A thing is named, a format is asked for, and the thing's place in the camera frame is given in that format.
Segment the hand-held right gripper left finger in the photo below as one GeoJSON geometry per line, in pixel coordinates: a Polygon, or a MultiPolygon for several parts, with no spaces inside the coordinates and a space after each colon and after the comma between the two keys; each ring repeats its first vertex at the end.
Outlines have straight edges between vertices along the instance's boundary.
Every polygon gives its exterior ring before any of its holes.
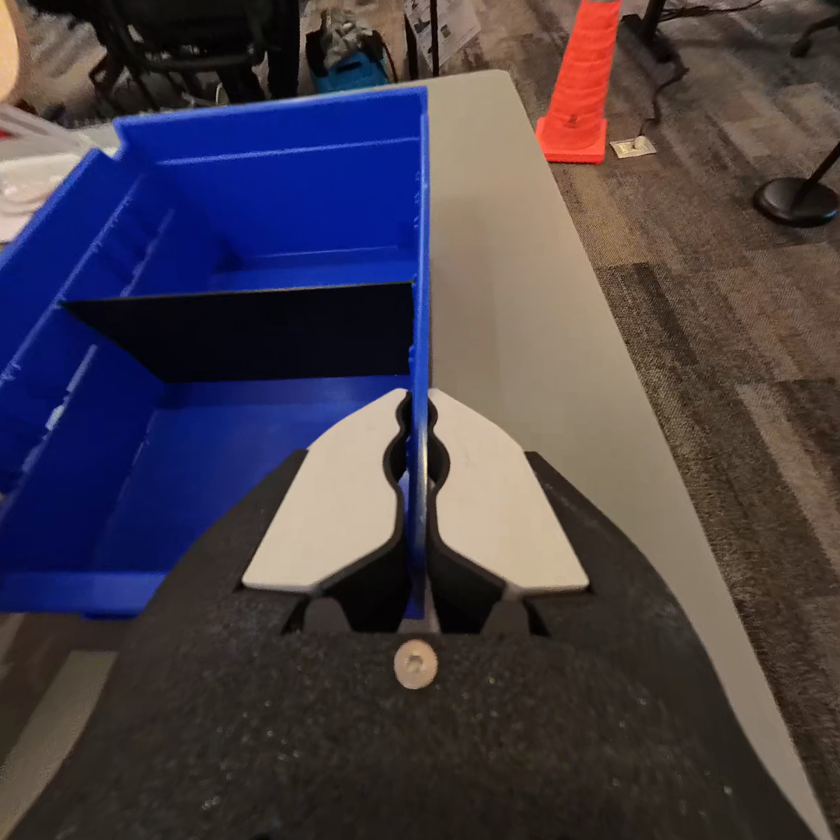
{"type": "Polygon", "coordinates": [[[244,587],[328,597],[347,617],[402,617],[411,594],[405,501],[411,394],[390,391],[312,442],[244,587]]]}

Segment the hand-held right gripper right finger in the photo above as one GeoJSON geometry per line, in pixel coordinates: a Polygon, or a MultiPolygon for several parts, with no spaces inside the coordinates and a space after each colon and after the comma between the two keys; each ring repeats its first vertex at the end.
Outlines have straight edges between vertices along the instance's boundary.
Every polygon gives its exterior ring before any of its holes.
{"type": "Polygon", "coordinates": [[[439,389],[428,394],[426,570],[438,617],[585,591],[590,579],[525,451],[439,389]]]}

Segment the blue plastic bin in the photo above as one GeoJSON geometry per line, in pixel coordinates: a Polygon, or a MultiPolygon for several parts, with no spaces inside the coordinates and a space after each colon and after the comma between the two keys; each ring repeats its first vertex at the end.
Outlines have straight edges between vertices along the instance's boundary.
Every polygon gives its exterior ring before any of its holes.
{"type": "Polygon", "coordinates": [[[195,541],[344,417],[411,394],[426,502],[427,91],[119,119],[2,252],[2,612],[134,617],[195,541]],[[167,384],[89,299],[409,282],[409,373],[167,384]]]}

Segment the grey desk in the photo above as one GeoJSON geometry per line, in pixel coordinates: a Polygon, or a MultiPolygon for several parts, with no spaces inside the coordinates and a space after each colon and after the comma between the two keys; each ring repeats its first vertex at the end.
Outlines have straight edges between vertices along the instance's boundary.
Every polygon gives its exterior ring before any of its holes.
{"type": "Polygon", "coordinates": [[[588,588],[438,617],[405,473],[402,617],[249,590],[302,456],[132,617],[13,838],[829,837],[511,82],[397,88],[427,91],[427,411],[520,445],[588,588]]]}

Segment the black round floor base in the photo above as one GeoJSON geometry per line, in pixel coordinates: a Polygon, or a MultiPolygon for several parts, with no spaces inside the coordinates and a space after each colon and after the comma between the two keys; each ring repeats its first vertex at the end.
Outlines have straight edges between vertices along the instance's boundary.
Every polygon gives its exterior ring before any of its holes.
{"type": "Polygon", "coordinates": [[[752,206],[769,220],[793,228],[829,224],[838,215],[838,194],[823,184],[823,177],[839,159],[839,143],[806,178],[780,177],[761,185],[752,206]]]}

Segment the orange traffic cone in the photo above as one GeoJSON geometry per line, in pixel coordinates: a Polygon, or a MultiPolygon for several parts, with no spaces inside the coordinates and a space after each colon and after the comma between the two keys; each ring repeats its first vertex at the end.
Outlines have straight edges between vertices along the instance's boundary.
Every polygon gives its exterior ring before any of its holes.
{"type": "Polygon", "coordinates": [[[605,105],[621,6],[583,1],[578,7],[549,108],[535,129],[550,163],[598,165],[605,159],[605,105]]]}

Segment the white folding stand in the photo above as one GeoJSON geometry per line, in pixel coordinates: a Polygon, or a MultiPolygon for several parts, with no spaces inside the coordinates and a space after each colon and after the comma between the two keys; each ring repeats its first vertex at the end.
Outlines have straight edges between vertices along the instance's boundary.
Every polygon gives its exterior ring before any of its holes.
{"type": "Polygon", "coordinates": [[[16,154],[2,150],[1,244],[11,243],[82,158],[97,147],[84,133],[7,104],[1,128],[16,154]]]}

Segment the blue floor bag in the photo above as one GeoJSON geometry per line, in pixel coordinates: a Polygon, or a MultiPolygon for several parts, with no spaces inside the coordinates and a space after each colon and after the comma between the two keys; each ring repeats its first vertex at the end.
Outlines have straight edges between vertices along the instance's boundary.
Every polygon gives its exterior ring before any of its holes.
{"type": "Polygon", "coordinates": [[[349,10],[325,7],[319,27],[306,34],[304,46],[318,94],[377,88],[400,80],[382,34],[349,10]]]}

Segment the black office chair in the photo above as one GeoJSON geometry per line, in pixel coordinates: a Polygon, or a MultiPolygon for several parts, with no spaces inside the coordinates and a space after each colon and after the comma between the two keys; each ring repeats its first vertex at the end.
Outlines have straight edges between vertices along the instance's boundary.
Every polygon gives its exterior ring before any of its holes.
{"type": "Polygon", "coordinates": [[[191,85],[211,72],[234,104],[298,94],[301,2],[94,1],[90,21],[109,53],[136,76],[178,74],[191,85]]]}

